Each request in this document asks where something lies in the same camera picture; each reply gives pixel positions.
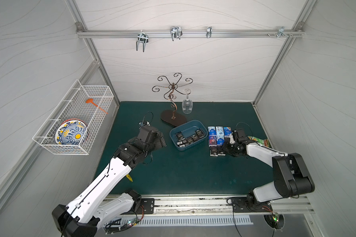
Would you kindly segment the light blue tissue pack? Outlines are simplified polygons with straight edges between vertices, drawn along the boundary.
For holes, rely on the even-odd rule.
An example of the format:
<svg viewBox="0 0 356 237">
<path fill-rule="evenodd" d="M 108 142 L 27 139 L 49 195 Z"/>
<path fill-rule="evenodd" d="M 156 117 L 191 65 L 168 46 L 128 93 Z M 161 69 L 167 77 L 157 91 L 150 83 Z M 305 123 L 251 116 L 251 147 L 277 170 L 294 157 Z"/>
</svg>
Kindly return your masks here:
<svg viewBox="0 0 356 237">
<path fill-rule="evenodd" d="M 218 137 L 224 136 L 224 129 L 223 129 L 222 126 L 217 126 L 216 127 L 216 134 L 217 134 Z"/>
</svg>

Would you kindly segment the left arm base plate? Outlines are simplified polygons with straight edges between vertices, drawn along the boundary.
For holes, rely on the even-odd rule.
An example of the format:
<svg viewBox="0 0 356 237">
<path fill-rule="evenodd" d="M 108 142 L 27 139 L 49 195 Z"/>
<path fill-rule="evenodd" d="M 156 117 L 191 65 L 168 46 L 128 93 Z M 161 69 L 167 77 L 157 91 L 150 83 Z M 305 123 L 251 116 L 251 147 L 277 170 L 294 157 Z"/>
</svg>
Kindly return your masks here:
<svg viewBox="0 0 356 237">
<path fill-rule="evenodd" d="M 154 213 L 154 198 L 141 198 L 134 202 L 131 212 L 135 212 L 137 215 L 139 214 L 153 214 Z"/>
</svg>

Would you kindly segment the blue pocket tissue pack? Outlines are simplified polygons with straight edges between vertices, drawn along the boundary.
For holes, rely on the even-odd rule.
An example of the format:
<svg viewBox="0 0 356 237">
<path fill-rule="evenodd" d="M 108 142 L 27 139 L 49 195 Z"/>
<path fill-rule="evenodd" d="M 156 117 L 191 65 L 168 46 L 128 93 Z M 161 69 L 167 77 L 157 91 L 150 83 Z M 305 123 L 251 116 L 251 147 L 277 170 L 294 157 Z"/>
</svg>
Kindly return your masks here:
<svg viewBox="0 0 356 237">
<path fill-rule="evenodd" d="M 223 133 L 225 138 L 230 138 L 232 136 L 232 130 L 230 127 L 223 127 Z"/>
</svg>

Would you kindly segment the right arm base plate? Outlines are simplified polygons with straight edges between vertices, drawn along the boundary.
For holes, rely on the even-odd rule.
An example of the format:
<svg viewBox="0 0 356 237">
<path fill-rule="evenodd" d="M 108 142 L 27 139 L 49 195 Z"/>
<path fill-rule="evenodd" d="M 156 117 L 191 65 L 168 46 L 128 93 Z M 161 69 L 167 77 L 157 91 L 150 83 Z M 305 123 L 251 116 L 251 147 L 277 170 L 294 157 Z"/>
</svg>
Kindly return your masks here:
<svg viewBox="0 0 356 237">
<path fill-rule="evenodd" d="M 258 202 L 249 197 L 231 197 L 226 200 L 226 203 L 231 206 L 234 213 L 250 213 L 250 212 L 268 212 L 271 213 L 273 208 L 271 203 Z"/>
</svg>

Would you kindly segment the blue white tissue pack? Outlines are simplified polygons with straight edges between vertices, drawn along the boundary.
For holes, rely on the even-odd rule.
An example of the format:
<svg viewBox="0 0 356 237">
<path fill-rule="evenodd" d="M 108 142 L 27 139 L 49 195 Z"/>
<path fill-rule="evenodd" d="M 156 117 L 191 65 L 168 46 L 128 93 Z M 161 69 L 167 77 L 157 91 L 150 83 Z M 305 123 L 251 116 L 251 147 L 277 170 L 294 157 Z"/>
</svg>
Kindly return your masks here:
<svg viewBox="0 0 356 237">
<path fill-rule="evenodd" d="M 209 136 L 216 136 L 217 135 L 217 131 L 216 131 L 216 127 L 215 126 L 209 126 L 208 127 L 208 135 Z"/>
</svg>

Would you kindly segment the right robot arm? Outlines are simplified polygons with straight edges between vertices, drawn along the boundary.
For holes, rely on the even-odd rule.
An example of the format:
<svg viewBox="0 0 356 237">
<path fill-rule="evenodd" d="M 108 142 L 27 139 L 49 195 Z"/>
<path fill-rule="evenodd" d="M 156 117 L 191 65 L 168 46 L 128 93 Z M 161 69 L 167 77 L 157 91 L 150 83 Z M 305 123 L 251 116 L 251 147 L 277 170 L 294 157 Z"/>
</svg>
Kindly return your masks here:
<svg viewBox="0 0 356 237">
<path fill-rule="evenodd" d="M 279 152 L 253 140 L 225 143 L 222 149 L 233 157 L 242 155 L 255 158 L 273 169 L 273 181 L 254 188 L 247 195 L 247 203 L 250 205 L 282 198 L 298 198 L 300 195 L 315 191 L 311 174 L 303 157 L 298 153 Z"/>
</svg>

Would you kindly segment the dark blue tissue pack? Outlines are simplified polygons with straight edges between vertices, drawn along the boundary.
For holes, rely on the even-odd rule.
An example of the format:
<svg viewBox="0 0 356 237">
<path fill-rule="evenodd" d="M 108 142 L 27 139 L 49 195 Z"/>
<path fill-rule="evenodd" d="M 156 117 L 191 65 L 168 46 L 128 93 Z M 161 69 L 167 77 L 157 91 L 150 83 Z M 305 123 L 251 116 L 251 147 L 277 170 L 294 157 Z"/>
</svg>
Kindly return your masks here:
<svg viewBox="0 0 356 237">
<path fill-rule="evenodd" d="M 208 140 L 209 140 L 209 147 L 216 147 L 218 145 L 216 135 L 209 135 Z"/>
</svg>

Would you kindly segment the teal plastic storage box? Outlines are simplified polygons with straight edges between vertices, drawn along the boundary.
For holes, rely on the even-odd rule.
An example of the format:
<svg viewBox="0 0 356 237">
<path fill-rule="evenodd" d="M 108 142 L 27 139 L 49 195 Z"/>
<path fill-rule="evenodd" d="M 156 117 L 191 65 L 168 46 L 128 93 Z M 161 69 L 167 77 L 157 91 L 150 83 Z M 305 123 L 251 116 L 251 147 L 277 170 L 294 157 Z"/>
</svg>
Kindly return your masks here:
<svg viewBox="0 0 356 237">
<path fill-rule="evenodd" d="M 195 141 L 191 144 L 185 145 L 184 147 L 182 147 L 182 145 L 178 145 L 179 141 L 176 137 L 177 133 L 181 132 L 183 137 L 185 139 L 188 139 L 191 135 L 194 135 L 195 132 L 199 129 L 201 129 L 202 132 L 204 133 L 204 137 L 199 138 L 197 141 Z M 207 129 L 207 127 L 205 127 L 203 125 L 203 123 L 201 121 L 191 120 L 191 121 L 188 121 L 178 127 L 173 128 L 172 130 L 170 130 L 169 136 L 170 136 L 175 148 L 178 151 L 185 151 L 189 148 L 192 148 L 193 146 L 199 145 L 203 141 L 207 141 L 208 140 L 208 138 L 207 138 L 208 137 L 208 129 Z"/>
</svg>

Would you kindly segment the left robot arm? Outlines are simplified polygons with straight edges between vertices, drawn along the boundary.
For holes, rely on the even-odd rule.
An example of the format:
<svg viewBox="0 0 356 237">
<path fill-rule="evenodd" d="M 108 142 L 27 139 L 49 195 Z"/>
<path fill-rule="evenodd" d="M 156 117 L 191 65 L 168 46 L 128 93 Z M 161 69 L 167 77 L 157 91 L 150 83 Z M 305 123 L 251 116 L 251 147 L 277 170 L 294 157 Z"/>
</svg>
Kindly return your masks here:
<svg viewBox="0 0 356 237">
<path fill-rule="evenodd" d="M 114 187 L 153 151 L 166 147 L 164 135 L 157 128 L 145 125 L 137 137 L 119 146 L 101 174 L 67 205 L 59 204 L 52 217 L 63 237 L 93 237 L 105 224 L 124 213 L 136 214 L 141 195 L 129 189 L 120 197 L 103 203 Z"/>
</svg>

